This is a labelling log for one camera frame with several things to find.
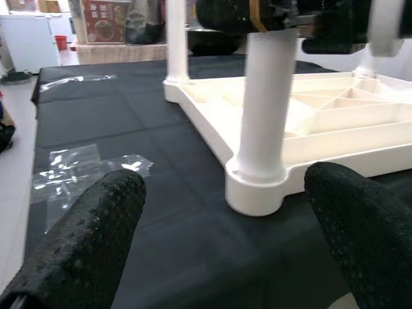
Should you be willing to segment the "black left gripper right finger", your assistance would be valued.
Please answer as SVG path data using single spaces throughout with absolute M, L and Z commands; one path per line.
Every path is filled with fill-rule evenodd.
M 331 162 L 311 165 L 304 191 L 359 308 L 411 308 L 411 206 Z

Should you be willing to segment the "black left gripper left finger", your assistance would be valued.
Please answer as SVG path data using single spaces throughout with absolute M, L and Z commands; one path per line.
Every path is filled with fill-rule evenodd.
M 1 308 L 111 308 L 145 197 L 127 169 L 87 188 L 26 257 Z

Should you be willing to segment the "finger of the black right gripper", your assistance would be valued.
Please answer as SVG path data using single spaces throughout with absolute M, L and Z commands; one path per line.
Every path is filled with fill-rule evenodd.
M 267 27 L 253 16 L 260 1 L 196 1 L 199 24 L 226 33 L 267 32 Z

